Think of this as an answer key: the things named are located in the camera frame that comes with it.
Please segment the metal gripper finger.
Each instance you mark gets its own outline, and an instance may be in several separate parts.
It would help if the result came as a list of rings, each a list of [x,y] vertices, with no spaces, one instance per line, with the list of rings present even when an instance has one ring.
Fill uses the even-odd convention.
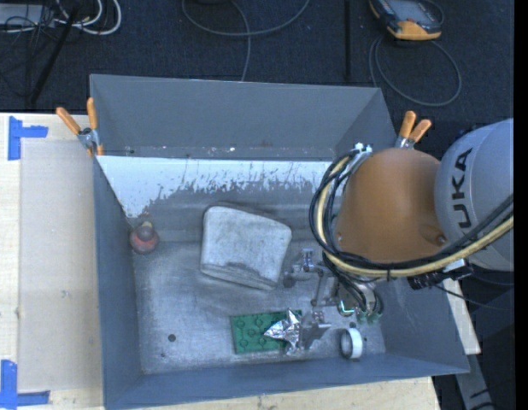
[[[323,311],[306,313],[301,321],[301,347],[309,350],[313,343],[320,340],[331,328],[331,323],[326,321]]]
[[[323,269],[314,262],[314,250],[303,248],[299,258],[290,264],[283,273],[283,286],[293,288],[297,282],[308,281],[313,275],[323,276]]]

